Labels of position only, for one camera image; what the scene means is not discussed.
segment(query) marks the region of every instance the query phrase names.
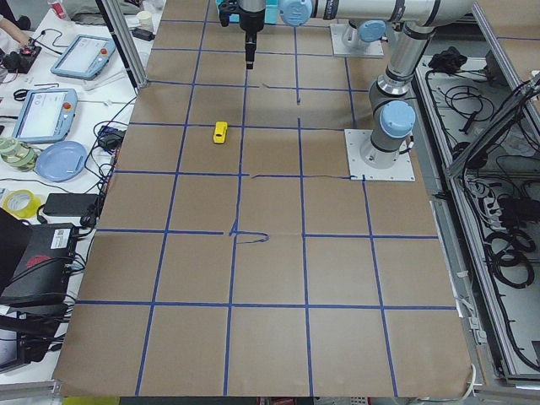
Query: blue and white tablet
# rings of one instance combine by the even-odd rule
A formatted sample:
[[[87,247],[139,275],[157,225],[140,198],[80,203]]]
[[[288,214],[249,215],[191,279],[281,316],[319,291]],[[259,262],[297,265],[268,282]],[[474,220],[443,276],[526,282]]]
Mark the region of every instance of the blue and white tablet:
[[[67,78],[92,80],[109,62],[115,49],[115,42],[110,38],[77,35],[51,67],[51,72]]]
[[[73,89],[30,90],[13,130],[26,143],[54,143],[68,135],[77,109]]]

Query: person's arm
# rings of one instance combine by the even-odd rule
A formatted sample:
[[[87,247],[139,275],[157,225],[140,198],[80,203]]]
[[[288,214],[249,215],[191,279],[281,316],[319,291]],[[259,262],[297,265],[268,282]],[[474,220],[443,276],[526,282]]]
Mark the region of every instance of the person's arm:
[[[28,45],[30,37],[19,29],[17,25],[9,21],[8,19],[0,19],[0,29],[6,31],[6,33],[16,40],[20,46]]]

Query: blue plate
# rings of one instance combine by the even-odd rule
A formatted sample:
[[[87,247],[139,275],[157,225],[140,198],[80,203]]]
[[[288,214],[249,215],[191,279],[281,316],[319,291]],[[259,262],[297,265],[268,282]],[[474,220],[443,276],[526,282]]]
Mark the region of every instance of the blue plate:
[[[86,156],[86,149],[78,142],[57,142],[41,152],[35,172],[50,181],[73,179],[83,170]]]

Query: barcode sticker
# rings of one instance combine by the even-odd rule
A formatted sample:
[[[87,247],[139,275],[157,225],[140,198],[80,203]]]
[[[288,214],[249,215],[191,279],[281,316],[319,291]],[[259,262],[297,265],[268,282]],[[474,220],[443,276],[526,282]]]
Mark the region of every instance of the barcode sticker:
[[[54,231],[51,249],[65,249],[68,247],[69,229],[57,229]]]

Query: small yellow block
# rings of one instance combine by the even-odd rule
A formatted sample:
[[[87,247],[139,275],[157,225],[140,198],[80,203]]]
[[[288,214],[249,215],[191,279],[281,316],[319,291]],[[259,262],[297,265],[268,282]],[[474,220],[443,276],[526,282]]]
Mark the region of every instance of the small yellow block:
[[[217,121],[216,128],[213,130],[213,142],[214,143],[225,143],[227,138],[227,128],[229,124],[225,121]]]

